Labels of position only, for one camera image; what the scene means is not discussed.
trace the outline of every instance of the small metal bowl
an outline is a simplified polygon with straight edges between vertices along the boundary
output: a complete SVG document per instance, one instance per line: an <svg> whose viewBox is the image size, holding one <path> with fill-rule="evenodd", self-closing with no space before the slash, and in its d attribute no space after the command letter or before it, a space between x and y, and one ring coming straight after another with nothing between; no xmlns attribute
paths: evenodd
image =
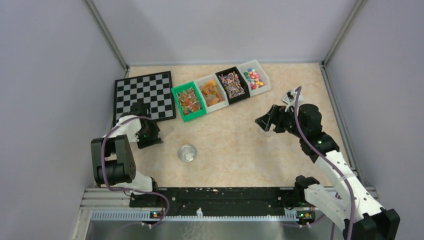
<svg viewBox="0 0 424 240"><path fill-rule="evenodd" d="M178 157L184 163L189 163L196 158L197 150L194 146L186 144L179 148Z"/></svg>

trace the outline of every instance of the clear plastic bin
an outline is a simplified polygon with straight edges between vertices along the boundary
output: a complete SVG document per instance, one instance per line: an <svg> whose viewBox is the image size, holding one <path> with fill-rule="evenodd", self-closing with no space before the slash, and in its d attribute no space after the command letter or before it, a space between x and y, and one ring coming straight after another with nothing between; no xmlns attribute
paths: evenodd
<svg viewBox="0 0 424 240"><path fill-rule="evenodd" d="M203 85L205 85L205 83L209 82L210 80L214 80L215 81L216 87L218 88L218 92L219 92L219 94L221 94L222 98L224 99L224 101L219 102L217 104L214 104L212 106L208 106L207 105L205 96L202 93L202 87L203 87ZM194 81L194 85L196 86L197 91L200 93L201 100L203 101L203 105L206 107L206 112L207 113L211 113L213 111L216 111L218 109L222 109L223 107L226 107L226 106L229 105L228 104L227 95L226 95L226 93L225 93L225 91L223 89L223 86L221 86L221 84L220 84L217 76L215 76L214 74L211 74L209 76L205 76L205 77L202 77L200 79L195 80Z"/></svg>
<svg viewBox="0 0 424 240"><path fill-rule="evenodd" d="M271 90L270 77L264 71L264 69L262 68L262 66L259 64L259 62L257 60L248 61L248 62L242 63L240 65L237 65L236 67L237 67L238 71L240 71L241 76L243 77L243 80L248 85L250 96L255 96L255 95L258 95L258 94L261 94L261 93L264 93L266 91ZM248 69L255 69L256 70L257 74L259 74L259 77L262 79L262 82L263 82L262 87L259 87L259 88L256 88L256 89L251 89L251 84L245 76L245 72L248 72Z"/></svg>

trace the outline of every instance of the cable tie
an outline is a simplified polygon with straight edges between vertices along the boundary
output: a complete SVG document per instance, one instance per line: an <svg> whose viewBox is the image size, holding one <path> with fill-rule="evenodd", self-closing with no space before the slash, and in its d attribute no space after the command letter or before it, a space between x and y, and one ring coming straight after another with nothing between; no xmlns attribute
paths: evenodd
<svg viewBox="0 0 424 240"><path fill-rule="evenodd" d="M337 179L337 182L338 183L342 183L345 180L350 179L352 177L356 177L356 175L354 173L350 173L350 174L344 175L344 176L340 177L339 179Z"/></svg>

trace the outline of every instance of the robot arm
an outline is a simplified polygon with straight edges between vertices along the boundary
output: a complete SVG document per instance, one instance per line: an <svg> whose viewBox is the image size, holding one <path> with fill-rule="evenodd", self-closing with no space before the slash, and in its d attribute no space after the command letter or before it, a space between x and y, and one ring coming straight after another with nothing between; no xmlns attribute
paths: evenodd
<svg viewBox="0 0 424 240"><path fill-rule="evenodd" d="M295 109L291 108L294 105L296 94L298 93L295 90L288 92L283 99L288 104L287 107L273 105L267 114L257 118L255 122L264 131L269 131L271 125L275 125L274 132L289 132L300 138L299 142L303 152L327 175L341 197L341 199L338 199L331 195L315 178L300 175L296 178L294 184L298 201L308 202L318 207L337 225L346 239L351 214L351 195L345 183L345 180L347 180L353 190L355 204L351 239L394 240L400 222L399 215L394 209L385 210L367 192L352 172L349 164L346 163L339 146L331 136L322 131L322 115L318 111L318 107L313 104L303 104L299 107L300 128L313 147L333 163L343 173L344 177L340 177L339 173L328 162L318 156L306 144L296 126Z"/></svg>
<svg viewBox="0 0 424 240"><path fill-rule="evenodd" d="M131 142L137 143L139 149L149 147L154 144L163 143L159 137L159 127L153 120L132 120L125 125L122 122L136 116L147 116L147 106L142 102L134 103L131 111L123 114L117 126L120 126L112 133L105 146L105 157L116 156L114 160L105 162L106 175L110 185L137 189L143 192L152 192L157 189L157 183L152 177L145 176L136 170ZM105 136L91 141L91 158L93 165L94 180L98 185L104 184L102 173L102 141Z"/></svg>

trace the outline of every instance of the plastic container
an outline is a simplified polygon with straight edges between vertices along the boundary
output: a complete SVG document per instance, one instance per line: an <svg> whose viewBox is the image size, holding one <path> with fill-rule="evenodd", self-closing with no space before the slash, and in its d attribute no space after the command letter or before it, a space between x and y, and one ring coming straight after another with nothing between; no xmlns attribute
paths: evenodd
<svg viewBox="0 0 424 240"><path fill-rule="evenodd" d="M216 82L216 86L218 88L218 92L219 92L219 94L221 94L222 98L224 99L224 101L219 102L217 104L214 104L212 106L208 106L207 105L207 103L206 103L206 97L202 93L202 87L203 87L203 85L205 85L205 83L209 82L210 80L214 80ZM227 98L226 92L225 92L223 86L219 83L219 80L218 80L217 76L215 76L215 75L212 74L212 75L209 75L209 76L202 77L200 79L195 80L194 81L194 85L196 85L197 91L200 93L201 99L202 99L202 101L204 103L204 106L206 107L206 112L207 113L211 113L213 111L216 111L218 109L222 109L223 107L229 105L228 104L228 98Z"/></svg>
<svg viewBox="0 0 424 240"><path fill-rule="evenodd" d="M240 65L237 65L236 67L240 71L241 76L243 77L246 84L248 84L250 96L255 96L255 95L258 95L258 94L261 94L263 92L271 90L270 77L264 71L264 69L262 68L262 66L259 64L259 62L257 60L248 61L248 62L242 63ZM262 87L259 87L259 88L256 88L256 89L251 89L250 82L247 80L247 78L244 74L245 72L248 71L248 69L255 69L256 70L257 74L259 74L259 77L262 79L262 82L263 82Z"/></svg>
<svg viewBox="0 0 424 240"><path fill-rule="evenodd" d="M232 73L232 72L235 72L238 75L238 79L240 80L241 87L244 89L244 94L242 94L240 96L236 96L236 97L230 98L230 95L225 90L224 84L220 80L220 76L221 75L224 75L225 76L225 75L228 75L229 73ZM219 72L215 73L215 75L216 75L216 77L218 79L219 84L221 84L222 89L224 89L224 91L225 91L225 94L226 94L226 97L228 99L228 104L229 105L235 104L238 101L241 101L241 100L250 98L250 96L251 96L250 95L250 89L249 89L250 87L246 83L246 80L244 79L244 77L242 76L242 74L240 73L240 71L237 69L237 67L234 66L234 67L225 69L223 71L219 71Z"/></svg>
<svg viewBox="0 0 424 240"><path fill-rule="evenodd" d="M181 93L184 90L188 90L189 88L193 88L194 89L194 92L195 92L195 94L196 94L196 96L197 96L197 98L198 98L198 100L199 100L199 102L201 104L201 109L199 111L195 111L195 112L192 112L190 114L184 115L183 114L183 109L181 108L181 105L178 102L177 94ZM204 102L202 100L202 94L199 93L199 91L198 91L198 89L197 89L197 87L196 87L196 85L195 85L194 82L191 81L189 83L186 83L186 84L183 84L183 85L179 85L179 86L173 87L173 88L171 88L171 92L172 92L173 98L174 98L174 100L176 102L176 105L178 106L179 113L181 114L182 120L184 122L193 120L195 118L201 117L201 116L203 116L203 115L206 114L206 107L205 107L205 104L204 104Z"/></svg>

